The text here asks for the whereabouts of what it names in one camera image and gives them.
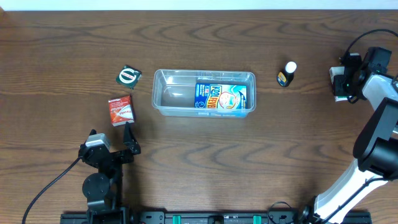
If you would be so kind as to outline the white green medicine box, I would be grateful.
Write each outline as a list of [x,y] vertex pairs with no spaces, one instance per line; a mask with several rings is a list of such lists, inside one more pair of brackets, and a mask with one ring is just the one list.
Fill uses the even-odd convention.
[[338,101],[346,101],[347,100],[347,96],[346,95],[338,96],[337,95],[337,90],[336,90],[337,84],[344,77],[344,71],[345,71],[344,67],[331,67],[329,69],[332,93],[333,93],[333,96],[334,96],[334,99],[335,99],[336,102],[338,102]]

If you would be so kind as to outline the red orange medicine box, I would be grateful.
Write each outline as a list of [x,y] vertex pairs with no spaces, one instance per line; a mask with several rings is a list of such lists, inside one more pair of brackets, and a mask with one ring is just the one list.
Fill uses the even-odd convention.
[[134,123],[134,110],[131,96],[123,96],[108,101],[111,124],[113,126],[124,125],[126,122]]

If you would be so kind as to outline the dark green round-logo box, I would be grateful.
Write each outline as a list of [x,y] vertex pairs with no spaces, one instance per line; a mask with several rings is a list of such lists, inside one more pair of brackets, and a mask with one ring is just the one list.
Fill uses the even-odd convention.
[[142,76],[142,72],[129,65],[123,66],[123,69],[116,77],[116,82],[129,89],[134,89]]

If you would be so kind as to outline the dark syrup bottle white cap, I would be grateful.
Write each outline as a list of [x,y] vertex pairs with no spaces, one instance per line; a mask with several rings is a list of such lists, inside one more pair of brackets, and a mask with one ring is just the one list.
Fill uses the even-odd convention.
[[276,77],[278,84],[282,87],[288,87],[294,79],[296,69],[297,64],[295,62],[288,62]]

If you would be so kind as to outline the blue fever patch box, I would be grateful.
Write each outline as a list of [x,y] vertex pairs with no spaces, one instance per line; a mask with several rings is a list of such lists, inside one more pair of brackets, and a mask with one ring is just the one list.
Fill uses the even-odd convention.
[[247,87],[244,85],[197,83],[195,108],[238,110],[247,108]]

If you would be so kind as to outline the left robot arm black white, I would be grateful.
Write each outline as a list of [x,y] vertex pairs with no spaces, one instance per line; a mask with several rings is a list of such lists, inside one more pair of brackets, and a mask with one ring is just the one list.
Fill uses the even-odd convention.
[[87,140],[80,146],[78,157],[98,171],[89,175],[82,192],[87,199],[88,223],[129,223],[129,209],[121,205],[123,189],[123,165],[134,161],[141,153],[131,124],[124,125],[125,149],[111,152],[110,140],[103,133],[91,130]]

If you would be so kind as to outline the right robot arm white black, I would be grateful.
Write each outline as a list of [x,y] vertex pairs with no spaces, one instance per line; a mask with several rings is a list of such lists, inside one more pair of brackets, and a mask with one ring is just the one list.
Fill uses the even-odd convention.
[[333,94],[349,103],[369,101],[374,113],[353,147],[354,159],[342,176],[307,205],[297,223],[342,223],[374,189],[397,179],[397,78],[387,74],[391,51],[370,47],[365,57],[345,54],[330,68]]

